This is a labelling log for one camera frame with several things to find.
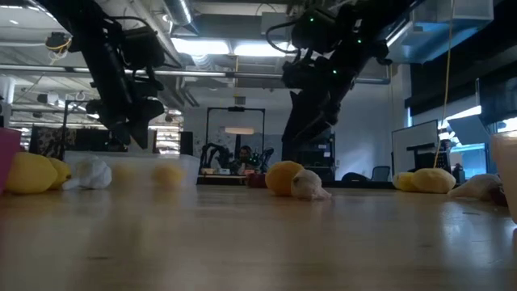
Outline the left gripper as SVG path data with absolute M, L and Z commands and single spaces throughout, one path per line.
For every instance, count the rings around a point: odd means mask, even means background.
M 119 83 L 102 85 L 100 98 L 88 101 L 86 112 L 97 114 L 99 122 L 124 145 L 131 143 L 132 136 L 145 150 L 149 143 L 149 122 L 165 111 L 156 99 L 163 89 L 159 81 L 142 77 L 130 78 L 124 86 Z

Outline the orange-tinted lemon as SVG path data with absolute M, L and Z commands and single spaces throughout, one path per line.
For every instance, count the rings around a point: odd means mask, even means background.
M 292 161 L 277 162 L 266 173 L 267 188 L 275 196 L 291 196 L 292 180 L 304 168 L 301 164 Z

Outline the pale yellow lemon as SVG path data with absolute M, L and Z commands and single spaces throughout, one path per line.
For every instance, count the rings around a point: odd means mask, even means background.
M 456 186 L 456 178 L 441 168 L 423 168 L 413 173 L 411 183 L 420 192 L 447 194 Z

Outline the black equipment rack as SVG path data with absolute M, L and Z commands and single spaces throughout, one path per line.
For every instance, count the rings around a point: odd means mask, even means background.
M 335 180 L 335 138 L 331 131 L 299 145 L 282 144 L 282 160 L 301 164 L 323 182 Z

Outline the person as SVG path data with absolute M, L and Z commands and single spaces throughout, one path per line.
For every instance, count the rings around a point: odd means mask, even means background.
M 230 164 L 231 173 L 234 175 L 244 175 L 247 171 L 256 171 L 258 165 L 252 161 L 253 152 L 248 145 L 240 148 L 239 154 Z

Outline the black office chair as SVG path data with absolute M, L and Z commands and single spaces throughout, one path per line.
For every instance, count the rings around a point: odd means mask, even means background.
M 361 174 L 358 174 L 355 172 L 348 172 L 341 178 L 341 181 L 347 182 L 347 183 L 352 183 L 352 182 L 364 183 L 364 182 L 369 182 L 370 179 L 364 175 L 361 175 Z

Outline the grey ceiling pipe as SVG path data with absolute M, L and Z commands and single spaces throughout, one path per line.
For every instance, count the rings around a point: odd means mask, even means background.
M 46 73 L 46 74 L 89 74 L 86 67 L 53 66 L 53 65 L 13 65 L 0 64 L 0 72 L 24 72 L 24 73 Z M 196 77 L 196 78 L 255 78 L 255 79 L 278 79 L 281 74 L 262 74 L 247 72 L 224 72 L 224 71 L 195 71 L 195 70 L 155 70 L 157 76 L 174 77 Z M 357 78 L 356 83 L 360 84 L 390 84 L 390 78 Z

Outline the ceiling light panel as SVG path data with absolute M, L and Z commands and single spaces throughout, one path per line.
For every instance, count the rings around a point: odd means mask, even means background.
M 229 46 L 224 40 L 185 40 L 172 38 L 171 41 L 179 53 L 186 53 L 192 56 L 209 54 L 226 55 L 230 53 Z
M 285 57 L 287 53 L 281 52 L 267 42 L 255 41 L 255 42 L 238 42 L 233 49 L 233 53 L 237 56 L 245 57 Z

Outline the grey office chair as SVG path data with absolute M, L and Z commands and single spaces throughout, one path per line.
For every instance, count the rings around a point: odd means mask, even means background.
M 390 177 L 390 167 L 377 166 L 372 169 L 371 181 L 374 182 L 388 182 Z

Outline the white board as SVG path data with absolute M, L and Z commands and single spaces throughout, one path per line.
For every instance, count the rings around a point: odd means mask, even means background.
M 415 168 L 415 153 L 412 147 L 438 142 L 438 121 L 432 120 L 392 132 L 392 174 L 407 172 Z

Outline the pink plastic tray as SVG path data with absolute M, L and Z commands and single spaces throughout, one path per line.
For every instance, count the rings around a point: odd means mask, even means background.
M 20 149 L 21 132 L 0 128 L 0 195 L 6 188 L 12 160 Z

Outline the orange plastic tray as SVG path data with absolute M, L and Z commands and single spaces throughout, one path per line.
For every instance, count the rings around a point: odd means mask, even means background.
M 494 134 L 490 148 L 512 221 L 517 225 L 517 130 Z

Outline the black gantry frame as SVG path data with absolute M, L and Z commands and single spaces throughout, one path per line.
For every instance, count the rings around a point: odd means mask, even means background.
M 206 111 L 206 129 L 205 129 L 205 144 L 202 147 L 202 154 L 201 154 L 201 162 L 208 162 L 209 159 L 207 159 L 207 152 L 212 147 L 212 145 L 208 142 L 208 130 L 209 130 L 209 121 L 210 121 L 210 113 L 212 110 L 222 110 L 227 112 L 246 112 L 246 111 L 256 111 L 261 112 L 263 115 L 263 121 L 262 121 L 262 148 L 261 153 L 264 151 L 265 147 L 265 119 L 266 119 L 266 109 L 265 108 L 245 108 L 240 106 L 232 106 L 232 107 L 208 107 Z

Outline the silver ceiling duct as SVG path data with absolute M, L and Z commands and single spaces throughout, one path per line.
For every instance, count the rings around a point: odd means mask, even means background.
M 172 31 L 174 32 L 178 28 L 185 28 L 187 31 L 194 35 L 199 35 L 199 30 L 194 23 L 195 16 L 191 12 L 191 5 L 189 0 L 162 0 L 169 20 L 172 23 Z

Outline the large ceiling duct box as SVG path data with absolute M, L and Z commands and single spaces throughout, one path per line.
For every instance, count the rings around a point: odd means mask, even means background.
M 494 20 L 494 0 L 424 0 L 387 38 L 388 59 L 425 63 Z

